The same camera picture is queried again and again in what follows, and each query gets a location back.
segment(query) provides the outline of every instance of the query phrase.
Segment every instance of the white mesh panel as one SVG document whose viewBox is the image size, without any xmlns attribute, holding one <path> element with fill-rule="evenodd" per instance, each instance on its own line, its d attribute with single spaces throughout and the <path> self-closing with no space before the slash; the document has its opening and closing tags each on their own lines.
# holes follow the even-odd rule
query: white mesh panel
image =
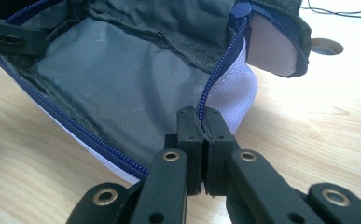
<svg viewBox="0 0 361 224">
<path fill-rule="evenodd" d="M 231 133 L 235 133 L 257 93 L 257 79 L 246 64 L 246 41 L 232 66 L 210 90 L 206 106 L 222 114 Z"/>
</svg>

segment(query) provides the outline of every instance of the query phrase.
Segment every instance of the cable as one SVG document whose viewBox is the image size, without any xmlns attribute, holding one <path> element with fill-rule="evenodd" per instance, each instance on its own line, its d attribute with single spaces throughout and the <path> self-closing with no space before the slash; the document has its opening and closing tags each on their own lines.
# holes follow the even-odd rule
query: cable
<svg viewBox="0 0 361 224">
<path fill-rule="evenodd" d="M 302 9 L 309 9 L 312 12 L 319 14 L 332 14 L 336 16 L 342 17 L 351 17 L 351 18 L 361 18 L 361 16 L 357 16 L 355 14 L 361 14 L 361 11 L 353 11 L 353 12 L 334 12 L 320 7 L 312 7 L 310 0 L 308 0 L 308 7 L 302 7 Z"/>
</svg>

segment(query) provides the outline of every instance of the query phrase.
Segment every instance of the blue zipper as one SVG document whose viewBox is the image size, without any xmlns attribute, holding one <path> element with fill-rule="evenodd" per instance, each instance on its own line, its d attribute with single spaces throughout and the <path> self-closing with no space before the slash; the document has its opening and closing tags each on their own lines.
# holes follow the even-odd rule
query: blue zipper
<svg viewBox="0 0 361 224">
<path fill-rule="evenodd" d="M 200 99 L 199 105 L 198 105 L 198 119 L 201 123 L 201 126 L 203 128 L 203 121 L 204 121 L 204 111 L 205 111 L 205 105 L 207 98 L 209 96 L 210 89 L 215 85 L 215 83 L 218 81 L 218 79 L 223 75 L 225 71 L 224 70 L 224 63 L 227 63 L 229 60 L 229 56 L 233 54 L 233 51 L 236 50 L 234 46 L 238 44 L 238 41 L 243 37 L 243 32 L 246 26 L 248 25 L 248 19 L 246 17 L 241 18 L 242 25 L 239 28 L 239 31 L 227 47 L 226 51 L 224 52 L 223 56 L 221 57 L 220 61 L 218 62 L 217 66 L 215 67 L 214 72 L 210 75 L 207 84 L 203 90 L 202 97 Z"/>
<path fill-rule="evenodd" d="M 40 0 L 28 7 L 23 8 L 22 10 L 18 11 L 11 17 L 7 19 L 7 22 L 13 22 L 16 21 L 17 18 L 24 14 L 29 12 L 30 10 L 33 10 L 39 6 L 42 6 L 43 4 L 46 4 L 46 6 L 52 6 L 53 4 L 56 4 L 58 2 L 61 2 L 62 0 Z M 116 163 L 116 166 L 118 166 L 120 169 L 124 170 L 130 175 L 134 175 L 136 178 L 143 179 L 148 175 L 148 170 L 143 167 L 142 165 L 139 165 L 132 159 L 126 157 L 124 154 L 122 154 L 120 151 L 114 149 L 112 146 L 108 145 L 106 142 L 104 142 L 102 139 L 94 135 L 93 133 L 89 132 L 86 128 L 84 128 L 82 125 L 80 125 L 78 122 L 76 122 L 73 118 L 69 117 L 67 114 L 65 114 L 63 111 L 61 111 L 60 108 L 58 108 L 55 104 L 53 104 L 50 100 L 48 100 L 46 97 L 44 97 L 40 92 L 36 91 L 34 88 L 30 87 L 28 83 L 23 81 L 21 78 L 16 76 L 9 68 L 6 67 L 5 63 L 0 58 L 0 65 L 10 74 L 11 77 L 13 77 L 19 84 L 22 86 L 28 94 L 33 95 L 38 99 L 36 101 L 39 105 L 46 105 L 51 111 L 53 111 L 59 118 L 67 122 L 68 125 L 76 129 L 78 132 L 80 132 L 83 136 L 87 137 L 91 140 L 94 144 L 99 146 L 102 150 L 105 152 L 108 152 L 110 155 L 114 156 L 116 159 L 120 160 L 124 165 L 120 165 Z"/>
<path fill-rule="evenodd" d="M 256 7 L 256 6 L 252 5 L 251 12 L 250 12 L 250 14 L 247 14 L 247 17 L 250 18 L 254 15 L 258 15 L 261 18 L 263 18 L 264 20 L 266 20 L 267 22 L 269 22 L 282 35 L 284 35 L 296 47 L 296 49 L 298 51 L 301 50 L 301 46 L 300 46 L 299 42 L 293 36 L 291 36 L 284 28 L 282 28 L 282 26 L 280 26 L 278 24 L 278 21 L 275 20 L 269 12 L 265 11 L 264 9 L 262 9 L 260 7 Z M 209 77 L 209 80 L 203 90 L 203 94 L 202 94 L 202 97 L 201 97 L 199 105 L 198 105 L 198 119 L 201 123 L 202 128 L 203 128 L 203 121 L 204 121 L 204 108 L 206 105 L 207 98 L 209 97 L 210 89 L 215 85 L 215 83 L 218 81 L 218 79 L 221 77 L 221 75 L 225 72 L 225 71 L 221 71 L 222 64 L 228 58 L 228 55 L 230 55 L 232 53 L 232 46 L 235 44 L 235 42 L 237 42 L 237 39 L 240 37 L 240 35 L 243 35 L 243 31 L 244 31 L 245 26 L 247 25 L 248 18 L 244 18 L 246 21 L 243 22 L 242 28 L 237 33 L 237 35 L 234 37 L 234 39 L 230 43 L 229 47 L 227 48 L 226 52 L 224 53 L 223 57 L 218 62 L 213 74 L 211 74 L 211 76 Z"/>
<path fill-rule="evenodd" d="M 18 12 L 14 13 L 12 16 L 8 17 L 8 19 L 6 20 L 7 23 L 10 23 L 10 24 L 20 24 L 20 23 L 23 23 L 24 21 L 20 21 L 20 22 L 16 22 L 16 20 L 19 18 L 19 16 L 21 16 L 23 13 L 25 12 L 31 12 L 33 11 L 33 9 L 36 9 L 35 12 L 39 12 L 47 7 L 50 7 L 50 6 L 53 6 L 61 1 L 64 1 L 64 0 L 39 0 L 38 2 L 35 2 L 33 4 L 31 4 L 30 6 L 28 7 L 25 7 L 21 10 L 19 10 Z M 32 17 L 33 15 L 28 15 L 26 16 L 24 19 L 28 20 Z"/>
</svg>

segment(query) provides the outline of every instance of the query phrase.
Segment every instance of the wooden table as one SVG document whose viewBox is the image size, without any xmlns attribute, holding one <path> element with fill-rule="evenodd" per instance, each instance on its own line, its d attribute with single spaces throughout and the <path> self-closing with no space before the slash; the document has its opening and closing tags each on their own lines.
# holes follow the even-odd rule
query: wooden table
<svg viewBox="0 0 361 224">
<path fill-rule="evenodd" d="M 312 53 L 307 75 L 256 68 L 257 98 L 236 138 L 306 192 L 332 182 L 361 198 L 361 25 L 310 22 L 344 46 Z M 42 112 L 0 68 L 0 223 L 64 223 L 83 194 L 113 175 Z M 187 223 L 230 223 L 225 198 L 188 199 Z"/>
</svg>

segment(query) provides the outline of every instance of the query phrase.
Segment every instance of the bag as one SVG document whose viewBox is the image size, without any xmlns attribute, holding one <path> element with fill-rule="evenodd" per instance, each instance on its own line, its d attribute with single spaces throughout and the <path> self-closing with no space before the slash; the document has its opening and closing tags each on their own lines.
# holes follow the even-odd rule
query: bag
<svg viewBox="0 0 361 224">
<path fill-rule="evenodd" d="M 210 106 L 235 133 L 257 92 L 246 60 L 282 77 L 306 73 L 300 3 L 40 0 L 0 21 L 0 66 L 135 183 L 175 133 L 179 109 L 194 106 L 202 128 Z"/>
</svg>

